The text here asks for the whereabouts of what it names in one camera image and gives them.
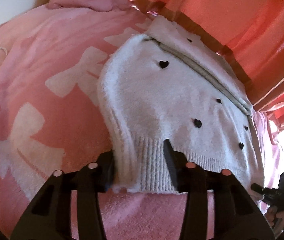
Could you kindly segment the right hand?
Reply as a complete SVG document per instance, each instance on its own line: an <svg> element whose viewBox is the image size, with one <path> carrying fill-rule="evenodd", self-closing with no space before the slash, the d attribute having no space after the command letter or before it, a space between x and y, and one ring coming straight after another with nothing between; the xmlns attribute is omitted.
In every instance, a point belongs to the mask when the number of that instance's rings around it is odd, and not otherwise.
<svg viewBox="0 0 284 240"><path fill-rule="evenodd" d="M278 211L276 206L270 206L264 216L275 233L280 233L283 231L284 211Z"/></svg>

